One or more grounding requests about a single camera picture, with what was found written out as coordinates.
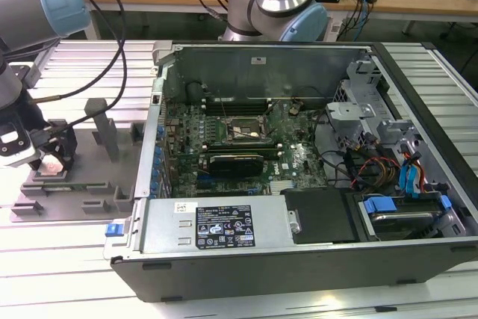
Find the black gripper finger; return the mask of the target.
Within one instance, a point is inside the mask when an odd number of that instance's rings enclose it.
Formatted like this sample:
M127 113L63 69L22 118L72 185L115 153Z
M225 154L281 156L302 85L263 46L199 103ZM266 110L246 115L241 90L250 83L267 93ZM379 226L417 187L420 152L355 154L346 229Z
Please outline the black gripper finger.
M71 170L75 161L75 151L78 141L73 128L62 131L56 136L56 158L63 165L64 170Z
M40 152L40 157L28 163L29 167L32 171L42 171L44 169L43 160L46 154L44 152Z

